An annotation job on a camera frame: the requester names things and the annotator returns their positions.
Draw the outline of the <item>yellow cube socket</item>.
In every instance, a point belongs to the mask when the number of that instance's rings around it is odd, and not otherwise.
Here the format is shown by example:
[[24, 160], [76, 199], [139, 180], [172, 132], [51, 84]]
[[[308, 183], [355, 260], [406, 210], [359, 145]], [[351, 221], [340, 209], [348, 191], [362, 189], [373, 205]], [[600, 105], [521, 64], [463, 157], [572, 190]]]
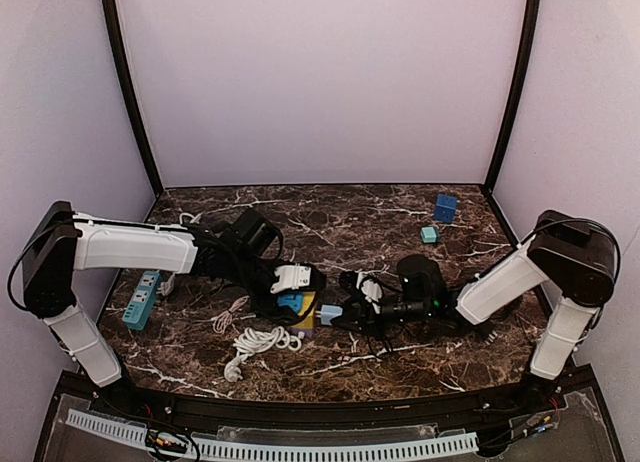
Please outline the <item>yellow cube socket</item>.
[[306, 291], [303, 292], [305, 294], [305, 299], [304, 299], [304, 312], [300, 314], [300, 316], [304, 315], [304, 318], [299, 322], [299, 323], [310, 323], [310, 322], [314, 322], [315, 323], [315, 312], [316, 312], [316, 305], [317, 305], [317, 301], [316, 301], [316, 293], [315, 292], [310, 292], [310, 291]]

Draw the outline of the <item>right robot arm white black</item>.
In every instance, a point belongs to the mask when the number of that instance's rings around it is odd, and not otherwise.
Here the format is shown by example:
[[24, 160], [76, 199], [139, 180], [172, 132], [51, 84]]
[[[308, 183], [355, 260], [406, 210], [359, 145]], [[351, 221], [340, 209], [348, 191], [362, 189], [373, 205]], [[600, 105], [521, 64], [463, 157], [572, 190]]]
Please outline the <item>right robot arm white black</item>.
[[475, 329], [492, 338], [494, 313], [551, 282], [561, 300], [535, 346], [529, 372], [554, 380], [612, 298], [621, 262], [620, 245], [608, 228], [547, 210], [511, 253], [460, 288], [448, 288], [438, 263], [421, 254], [397, 263], [399, 287], [370, 274], [344, 272], [340, 286], [349, 297], [337, 316], [324, 321], [380, 342], [387, 342], [388, 329], [410, 322], [423, 322], [444, 336]]

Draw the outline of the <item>blue adapter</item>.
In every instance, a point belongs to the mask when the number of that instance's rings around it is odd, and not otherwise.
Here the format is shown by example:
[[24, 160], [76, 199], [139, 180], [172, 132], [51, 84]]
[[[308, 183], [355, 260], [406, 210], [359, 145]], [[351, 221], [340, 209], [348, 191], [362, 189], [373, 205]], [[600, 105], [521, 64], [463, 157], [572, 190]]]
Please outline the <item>blue adapter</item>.
[[304, 312], [304, 299], [305, 294], [303, 292], [288, 292], [281, 294], [277, 302], [280, 307], [289, 308], [296, 315], [300, 315]]

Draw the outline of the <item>purple power strip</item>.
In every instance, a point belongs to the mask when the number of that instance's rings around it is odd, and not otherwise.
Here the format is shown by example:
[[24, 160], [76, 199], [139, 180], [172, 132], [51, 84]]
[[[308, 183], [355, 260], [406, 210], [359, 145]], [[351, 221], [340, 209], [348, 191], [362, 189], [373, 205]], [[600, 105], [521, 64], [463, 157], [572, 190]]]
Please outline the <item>purple power strip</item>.
[[296, 336], [301, 340], [312, 339], [315, 334], [315, 323], [304, 322], [304, 323], [299, 323], [299, 324], [290, 326], [289, 332], [291, 335]]

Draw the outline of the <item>light blue charger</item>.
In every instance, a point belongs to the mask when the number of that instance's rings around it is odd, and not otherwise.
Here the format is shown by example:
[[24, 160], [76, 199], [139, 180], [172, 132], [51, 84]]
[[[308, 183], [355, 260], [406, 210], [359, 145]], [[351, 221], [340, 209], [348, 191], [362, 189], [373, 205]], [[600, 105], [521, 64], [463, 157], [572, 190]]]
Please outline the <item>light blue charger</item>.
[[332, 320], [340, 317], [343, 314], [343, 309], [336, 305], [322, 305], [318, 312], [318, 318], [320, 324], [323, 326], [331, 326]]

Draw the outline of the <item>teal power strip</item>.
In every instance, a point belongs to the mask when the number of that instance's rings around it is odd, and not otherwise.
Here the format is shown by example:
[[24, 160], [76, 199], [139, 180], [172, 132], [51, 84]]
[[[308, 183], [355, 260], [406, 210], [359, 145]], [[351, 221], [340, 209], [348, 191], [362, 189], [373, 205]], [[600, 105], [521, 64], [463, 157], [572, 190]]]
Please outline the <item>teal power strip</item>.
[[158, 271], [146, 271], [127, 304], [122, 316], [125, 326], [131, 330], [142, 331], [151, 315], [162, 282]]

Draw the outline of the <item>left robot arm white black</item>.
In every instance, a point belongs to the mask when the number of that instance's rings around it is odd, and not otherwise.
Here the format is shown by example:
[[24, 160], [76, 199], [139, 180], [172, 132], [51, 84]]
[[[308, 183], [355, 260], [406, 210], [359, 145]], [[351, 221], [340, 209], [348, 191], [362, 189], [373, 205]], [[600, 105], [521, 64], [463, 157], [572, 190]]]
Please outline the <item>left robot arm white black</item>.
[[155, 269], [176, 275], [223, 279], [243, 288], [253, 312], [277, 325], [303, 316], [281, 307], [280, 295], [322, 291], [326, 277], [314, 265], [265, 258], [282, 232], [249, 208], [234, 222], [145, 224], [95, 218], [67, 201], [51, 205], [10, 272], [22, 275], [22, 294], [9, 299], [42, 320], [66, 346], [95, 386], [122, 379], [124, 369], [72, 289], [75, 272]]

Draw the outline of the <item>dark blue cube socket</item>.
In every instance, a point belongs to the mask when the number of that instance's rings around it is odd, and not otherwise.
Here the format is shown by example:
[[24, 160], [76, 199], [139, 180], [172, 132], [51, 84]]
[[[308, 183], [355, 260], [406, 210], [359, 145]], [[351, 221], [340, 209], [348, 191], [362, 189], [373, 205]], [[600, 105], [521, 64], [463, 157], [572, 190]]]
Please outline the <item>dark blue cube socket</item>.
[[454, 196], [438, 194], [434, 210], [434, 220], [452, 224], [457, 212], [458, 199]]

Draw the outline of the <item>black plug adapter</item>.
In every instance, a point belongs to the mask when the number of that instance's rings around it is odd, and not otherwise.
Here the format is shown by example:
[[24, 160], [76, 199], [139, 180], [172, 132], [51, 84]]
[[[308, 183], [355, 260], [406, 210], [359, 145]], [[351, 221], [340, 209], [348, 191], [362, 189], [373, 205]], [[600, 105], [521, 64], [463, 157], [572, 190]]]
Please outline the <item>black plug adapter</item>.
[[494, 325], [491, 323], [479, 324], [476, 326], [475, 331], [480, 337], [480, 339], [484, 341], [486, 344], [493, 343], [498, 337], [498, 334], [495, 331]]

